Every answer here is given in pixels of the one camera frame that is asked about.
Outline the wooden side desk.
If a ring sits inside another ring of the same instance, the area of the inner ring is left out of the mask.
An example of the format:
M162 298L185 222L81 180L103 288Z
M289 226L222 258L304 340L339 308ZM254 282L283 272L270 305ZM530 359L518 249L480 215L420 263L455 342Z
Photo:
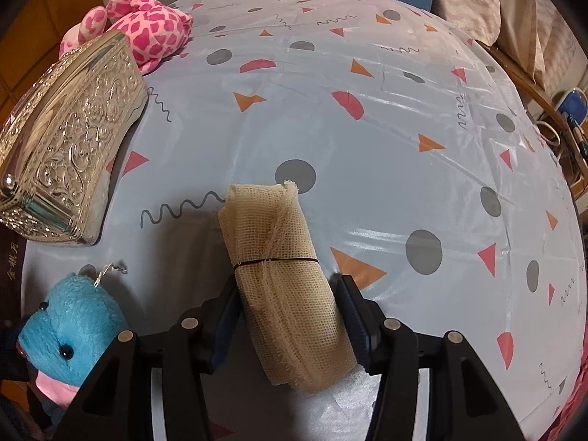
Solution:
M587 162L580 153L575 132L570 128L564 116L556 110L555 105L549 100L545 91L532 81L531 77L514 60L510 59L510 57L506 56L496 47L487 46L483 42L478 43L504 69L504 72L513 81L517 90L539 105L545 115L547 115L549 125L553 129L552 132L556 133L560 140L559 146L557 146L559 149L558 153L564 151L568 155L569 172L574 176L574 180L569 182L568 185L573 199L578 201L581 196L587 193Z

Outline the pink patterned curtain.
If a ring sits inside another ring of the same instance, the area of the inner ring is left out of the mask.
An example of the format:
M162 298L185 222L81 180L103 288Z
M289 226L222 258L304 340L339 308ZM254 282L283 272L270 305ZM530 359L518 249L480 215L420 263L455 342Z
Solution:
M497 47L550 97L587 89L587 56L551 0L434 0L433 10Z

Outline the silver ornate tissue box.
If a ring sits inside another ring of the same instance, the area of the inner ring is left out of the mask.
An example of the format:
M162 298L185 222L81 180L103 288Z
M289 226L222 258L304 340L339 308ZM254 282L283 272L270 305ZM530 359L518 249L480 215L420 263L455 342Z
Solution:
M147 104L126 35L66 53L1 129L1 222L30 241L91 245L110 200L119 148Z

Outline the pink spotted plush toy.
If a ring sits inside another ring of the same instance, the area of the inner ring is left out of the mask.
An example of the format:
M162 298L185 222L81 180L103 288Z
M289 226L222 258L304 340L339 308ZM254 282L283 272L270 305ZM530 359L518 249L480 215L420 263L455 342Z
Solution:
M126 35L139 70L146 75L184 47L192 25L191 15L158 0L109 0L105 6L90 9L80 23L66 32L59 55L109 30L119 31Z

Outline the patterned plastic tablecloth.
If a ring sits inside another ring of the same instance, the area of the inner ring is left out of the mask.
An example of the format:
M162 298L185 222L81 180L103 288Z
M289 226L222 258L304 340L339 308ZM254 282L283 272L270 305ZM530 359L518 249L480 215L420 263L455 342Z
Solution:
M584 248L562 170L490 55L398 0L178 0L193 28L151 95L91 247L31 243L22 307L120 261L139 333L214 297L234 183L294 181L326 275L420 333L458 330L529 440L580 371Z

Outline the blue plush with pink shirt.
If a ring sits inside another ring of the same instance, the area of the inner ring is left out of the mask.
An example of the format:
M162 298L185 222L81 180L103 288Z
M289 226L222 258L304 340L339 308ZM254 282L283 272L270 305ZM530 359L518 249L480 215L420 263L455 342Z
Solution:
M88 266L57 282L29 317L18 347L37 371L39 391L63 409L69 407L94 366L129 325L116 300L102 287L108 264L92 275Z

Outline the beige mesh cloth roll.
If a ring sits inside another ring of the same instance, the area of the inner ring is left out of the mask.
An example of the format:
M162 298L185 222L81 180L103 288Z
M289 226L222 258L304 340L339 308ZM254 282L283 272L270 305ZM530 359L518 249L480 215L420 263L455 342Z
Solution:
M269 381L310 393L334 385L357 361L296 184L231 185L218 221Z

